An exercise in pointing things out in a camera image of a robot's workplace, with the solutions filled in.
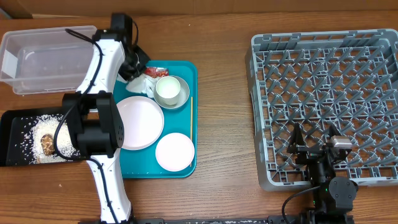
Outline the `clear plastic bin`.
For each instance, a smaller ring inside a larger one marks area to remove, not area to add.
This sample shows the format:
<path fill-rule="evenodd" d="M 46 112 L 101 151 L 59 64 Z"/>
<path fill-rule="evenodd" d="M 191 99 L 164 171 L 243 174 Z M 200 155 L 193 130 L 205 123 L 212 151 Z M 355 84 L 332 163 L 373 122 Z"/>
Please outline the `clear plastic bin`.
<path fill-rule="evenodd" d="M 6 32 L 1 41 L 1 81 L 17 95 L 76 90 L 90 66 L 93 45 L 65 30 Z"/>

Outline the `wooden chopstick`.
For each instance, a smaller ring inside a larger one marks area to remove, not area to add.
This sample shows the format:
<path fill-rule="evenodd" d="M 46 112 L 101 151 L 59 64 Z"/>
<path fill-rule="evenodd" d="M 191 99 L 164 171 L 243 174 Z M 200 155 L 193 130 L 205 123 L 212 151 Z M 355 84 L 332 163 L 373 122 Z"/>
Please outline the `wooden chopstick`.
<path fill-rule="evenodd" d="M 190 98 L 190 140 L 193 142 L 193 97 Z"/>

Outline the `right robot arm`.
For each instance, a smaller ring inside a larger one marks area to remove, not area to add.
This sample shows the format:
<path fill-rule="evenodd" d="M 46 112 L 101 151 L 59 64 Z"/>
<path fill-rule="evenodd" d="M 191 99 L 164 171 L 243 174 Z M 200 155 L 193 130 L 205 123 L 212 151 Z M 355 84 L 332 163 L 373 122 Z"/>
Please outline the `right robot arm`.
<path fill-rule="evenodd" d="M 311 187 L 291 195 L 282 204 L 284 223 L 354 223 L 347 213 L 353 209 L 358 185 L 347 177 L 337 176 L 334 165 L 344 161 L 352 151 L 352 143 L 334 125 L 329 127 L 327 142 L 307 147 L 298 123 L 290 137 L 287 152 L 296 154 L 295 162 L 304 165 Z M 289 218 L 285 206 L 295 197 L 311 192 L 313 207 Z"/>

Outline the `teal serving tray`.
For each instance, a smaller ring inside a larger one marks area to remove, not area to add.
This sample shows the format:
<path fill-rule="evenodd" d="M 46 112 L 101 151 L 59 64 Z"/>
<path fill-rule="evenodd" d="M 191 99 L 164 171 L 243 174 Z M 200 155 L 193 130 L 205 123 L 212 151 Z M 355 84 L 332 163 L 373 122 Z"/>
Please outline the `teal serving tray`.
<path fill-rule="evenodd" d="M 198 129 L 198 71 L 194 64 L 189 61 L 177 60 L 152 60 L 147 63 L 148 67 L 164 67 L 169 74 L 184 79 L 189 88 L 188 101 L 176 110 L 163 109 L 164 129 L 161 137 L 170 133 L 182 133 L 190 137 L 190 98 L 193 97 L 193 144 L 197 145 Z M 196 157 L 184 170 L 170 172 L 163 169 L 155 158 L 156 143 L 151 146 L 137 150 L 121 150 L 121 172 L 125 179 L 166 179 L 186 178 L 190 176 L 197 165 Z"/>

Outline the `grey bowl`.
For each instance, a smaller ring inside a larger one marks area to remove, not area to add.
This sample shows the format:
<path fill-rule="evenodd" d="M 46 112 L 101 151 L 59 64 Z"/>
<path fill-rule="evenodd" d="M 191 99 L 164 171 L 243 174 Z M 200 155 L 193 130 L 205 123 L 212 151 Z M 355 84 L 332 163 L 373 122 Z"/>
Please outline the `grey bowl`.
<path fill-rule="evenodd" d="M 184 79 L 177 77 L 177 76 L 170 76 L 170 77 L 174 77 L 180 82 L 181 90 L 180 90 L 178 102 L 175 105 L 166 105 L 166 104 L 160 102 L 155 88 L 154 88 L 154 99 L 161 107 L 168 109 L 168 110 L 176 110 L 176 109 L 182 107 L 188 101 L 188 97 L 190 95 L 190 88 Z"/>

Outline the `rice food waste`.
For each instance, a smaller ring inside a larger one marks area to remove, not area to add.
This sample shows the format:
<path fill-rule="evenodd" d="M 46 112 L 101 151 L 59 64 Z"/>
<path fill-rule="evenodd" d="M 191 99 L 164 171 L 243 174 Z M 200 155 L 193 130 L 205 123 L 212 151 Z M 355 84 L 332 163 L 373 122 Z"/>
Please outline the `rice food waste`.
<path fill-rule="evenodd" d="M 40 140 L 44 134 L 51 134 L 54 140 L 56 128 L 61 121 L 62 115 L 41 115 L 21 118 L 26 121 L 21 131 L 22 140 L 19 146 L 22 148 L 23 161 L 28 164 L 46 164 L 54 162 L 65 162 L 66 159 L 60 157 L 56 152 L 46 156 L 43 152 Z M 80 153 L 72 146 L 68 127 L 64 122 L 57 135 L 57 149 L 64 157 L 79 156 Z"/>

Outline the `small white plate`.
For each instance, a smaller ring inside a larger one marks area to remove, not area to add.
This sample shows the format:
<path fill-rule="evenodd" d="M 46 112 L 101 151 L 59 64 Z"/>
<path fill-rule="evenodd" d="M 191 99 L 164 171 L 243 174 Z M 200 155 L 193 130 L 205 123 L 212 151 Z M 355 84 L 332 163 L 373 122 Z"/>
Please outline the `small white plate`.
<path fill-rule="evenodd" d="M 170 172 L 187 168 L 195 156 L 192 140 L 182 133 L 165 135 L 156 145 L 155 158 L 158 164 Z"/>

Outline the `red snack wrapper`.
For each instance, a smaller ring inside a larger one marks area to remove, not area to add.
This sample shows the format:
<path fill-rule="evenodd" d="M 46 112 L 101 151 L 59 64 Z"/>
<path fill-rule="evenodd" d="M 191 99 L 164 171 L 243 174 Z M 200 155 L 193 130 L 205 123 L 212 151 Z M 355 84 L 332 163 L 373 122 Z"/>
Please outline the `red snack wrapper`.
<path fill-rule="evenodd" d="M 164 67 L 147 67 L 144 74 L 152 78 L 166 77 L 169 76 L 169 70 Z"/>

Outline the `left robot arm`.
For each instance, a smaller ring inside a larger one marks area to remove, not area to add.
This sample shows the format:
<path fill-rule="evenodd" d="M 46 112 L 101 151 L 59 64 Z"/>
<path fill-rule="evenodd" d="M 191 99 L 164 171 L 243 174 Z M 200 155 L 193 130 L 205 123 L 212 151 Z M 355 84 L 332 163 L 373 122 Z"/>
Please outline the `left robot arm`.
<path fill-rule="evenodd" d="M 79 152 L 64 158 L 89 165 L 101 204 L 100 223 L 133 223 L 119 161 L 124 125 L 113 90 L 117 78 L 130 82 L 139 77 L 150 58 L 137 44 L 136 22 L 125 13 L 112 14 L 110 27 L 98 29 L 92 37 L 72 29 L 66 33 L 92 44 L 93 57 L 76 92 L 62 100 L 59 125 L 67 125 L 72 145 Z"/>

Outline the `large white plate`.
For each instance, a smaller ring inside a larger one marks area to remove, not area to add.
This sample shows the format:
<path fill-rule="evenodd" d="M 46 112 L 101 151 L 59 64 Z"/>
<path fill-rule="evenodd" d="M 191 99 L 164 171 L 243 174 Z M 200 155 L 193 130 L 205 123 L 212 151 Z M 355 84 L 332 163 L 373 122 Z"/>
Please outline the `large white plate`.
<path fill-rule="evenodd" d="M 124 149 L 144 149 L 156 142 L 162 134 L 164 114 L 154 100 L 131 96 L 117 103 L 117 107 L 124 125 Z"/>

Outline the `white napkin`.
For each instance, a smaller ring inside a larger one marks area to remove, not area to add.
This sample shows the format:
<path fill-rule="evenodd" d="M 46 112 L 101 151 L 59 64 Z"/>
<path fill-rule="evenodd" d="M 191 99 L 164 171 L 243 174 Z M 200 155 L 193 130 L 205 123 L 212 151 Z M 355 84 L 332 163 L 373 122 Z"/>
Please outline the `white napkin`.
<path fill-rule="evenodd" d="M 155 84 L 158 80 L 158 78 L 142 74 L 129 82 L 126 86 L 126 90 L 133 93 L 143 93 L 152 98 L 154 95 Z"/>

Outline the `black rectangular tray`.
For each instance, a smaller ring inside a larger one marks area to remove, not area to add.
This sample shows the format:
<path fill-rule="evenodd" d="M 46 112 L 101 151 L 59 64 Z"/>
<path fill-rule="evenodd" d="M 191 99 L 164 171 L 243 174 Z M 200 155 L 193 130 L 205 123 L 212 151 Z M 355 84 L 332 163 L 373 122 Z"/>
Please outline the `black rectangular tray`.
<path fill-rule="evenodd" d="M 60 114 L 63 117 L 61 108 L 38 108 L 25 110 L 9 110 L 1 116 L 1 165 L 2 166 L 27 166 L 23 161 L 22 148 L 19 146 L 22 140 L 21 131 L 25 130 L 26 121 L 21 118 L 41 115 Z"/>

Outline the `brown food piece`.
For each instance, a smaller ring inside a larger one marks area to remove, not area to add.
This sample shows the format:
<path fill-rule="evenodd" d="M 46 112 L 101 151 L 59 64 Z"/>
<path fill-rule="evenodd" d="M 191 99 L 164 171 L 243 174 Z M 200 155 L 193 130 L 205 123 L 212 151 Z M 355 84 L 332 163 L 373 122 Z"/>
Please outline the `brown food piece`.
<path fill-rule="evenodd" d="M 44 134 L 40 140 L 40 143 L 46 156 L 52 155 L 55 152 L 53 136 L 51 134 Z"/>

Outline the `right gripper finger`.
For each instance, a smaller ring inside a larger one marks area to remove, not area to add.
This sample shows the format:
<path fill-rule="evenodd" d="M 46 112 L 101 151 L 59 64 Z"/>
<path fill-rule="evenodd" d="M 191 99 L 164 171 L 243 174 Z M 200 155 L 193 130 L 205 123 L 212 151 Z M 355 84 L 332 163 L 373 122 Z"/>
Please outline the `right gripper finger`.
<path fill-rule="evenodd" d="M 305 147 L 305 141 L 301 133 L 301 127 L 298 123 L 294 124 L 294 130 L 290 137 L 290 142 L 287 147 L 287 152 L 291 154 L 298 154 L 303 151 Z"/>
<path fill-rule="evenodd" d="M 338 129 L 334 124 L 331 124 L 329 126 L 328 131 L 329 131 L 328 135 L 330 138 L 332 138 L 333 136 L 341 136 L 341 133 L 338 131 Z"/>

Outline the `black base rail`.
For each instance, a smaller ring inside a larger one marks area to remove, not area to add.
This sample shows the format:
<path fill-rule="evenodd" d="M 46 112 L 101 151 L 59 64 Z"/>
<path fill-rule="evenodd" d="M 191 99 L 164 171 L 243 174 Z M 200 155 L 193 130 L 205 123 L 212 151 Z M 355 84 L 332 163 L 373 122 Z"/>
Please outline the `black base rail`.
<path fill-rule="evenodd" d="M 354 223 L 353 217 L 346 218 L 314 218 L 309 220 L 303 216 L 288 215 L 289 223 L 324 223 L 324 224 L 337 224 L 337 223 Z M 164 220 L 163 218 L 133 218 L 130 221 L 123 221 L 123 223 L 131 224 L 286 224 L 282 215 L 272 215 L 267 218 L 240 218 L 240 219 L 196 219 L 196 220 Z"/>

